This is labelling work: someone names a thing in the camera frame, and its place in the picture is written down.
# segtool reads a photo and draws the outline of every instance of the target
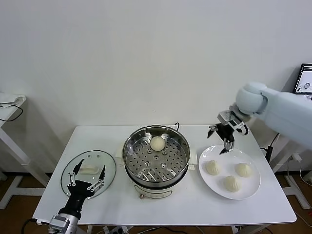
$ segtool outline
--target round white plate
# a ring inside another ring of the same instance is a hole
[[[223,145],[210,146],[201,154],[198,162],[199,172],[205,183],[217,194],[233,199],[244,200],[253,196],[259,189],[261,178],[260,173],[253,160],[244,152],[234,148],[229,153],[220,154]],[[218,175],[210,175],[205,167],[205,164],[210,160],[215,160],[221,167]],[[238,163],[247,163],[253,170],[253,174],[248,178],[240,177],[235,166]],[[227,176],[236,176],[241,182],[241,189],[238,192],[230,192],[224,186],[224,180]]]

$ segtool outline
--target steamed bun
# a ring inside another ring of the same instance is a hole
[[[237,192],[241,189],[241,183],[235,176],[228,176],[224,181],[225,188],[230,192]]]
[[[239,163],[235,167],[236,173],[241,177],[250,177],[253,170],[247,163]]]
[[[165,140],[160,136],[155,136],[151,139],[150,146],[155,151],[161,151],[165,148]]]
[[[216,176],[220,173],[221,167],[217,163],[217,161],[211,160],[206,163],[206,170],[209,174]]]

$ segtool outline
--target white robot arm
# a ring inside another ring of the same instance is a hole
[[[263,120],[271,129],[312,149],[312,102],[292,93],[279,92],[264,84],[251,82],[238,91],[236,103],[229,110],[219,113],[221,124],[210,127],[212,132],[216,130],[224,140],[224,152],[233,149],[233,131],[243,132],[242,126],[246,128],[244,122],[250,116]]]

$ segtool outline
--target wooden floor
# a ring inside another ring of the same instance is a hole
[[[312,187],[304,184],[298,175],[293,176],[299,185],[300,189],[306,196],[310,204],[312,204]],[[6,189],[10,186],[13,181],[13,177],[9,176],[7,181],[0,181],[0,197],[2,197]],[[282,187],[287,187],[287,183],[282,175],[278,175]],[[33,177],[26,176],[22,180],[20,187],[31,187],[35,186],[37,188],[42,187],[39,182],[37,182]],[[40,197],[34,196],[14,196],[5,210],[0,210],[0,233],[1,234],[19,234],[21,227],[25,220],[32,217],[36,206],[40,200]],[[294,196],[288,197],[293,209],[299,213],[310,225],[312,225],[312,210],[303,210]],[[201,227],[205,234],[232,234],[230,227]],[[148,229],[148,227],[134,227],[130,230],[130,234],[137,234],[143,230]],[[187,234],[201,234],[201,232],[196,227],[171,227],[175,231],[184,231]],[[312,234],[312,228],[308,227],[300,218],[297,219],[295,223],[292,224],[278,224],[271,225],[269,229],[273,234]],[[103,230],[101,226],[93,228],[92,233]],[[26,227],[25,234],[46,234],[47,227],[39,226],[35,223],[29,223]],[[172,234],[172,232],[162,228],[152,232],[153,234]],[[267,230],[259,232],[262,234],[270,234]]]

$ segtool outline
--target stainless steel steamer basket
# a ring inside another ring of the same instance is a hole
[[[150,147],[153,137],[165,140],[162,151]],[[185,137],[173,128],[152,125],[132,133],[123,145],[122,158],[129,177],[148,189],[169,188],[178,183],[187,171],[190,146]]]

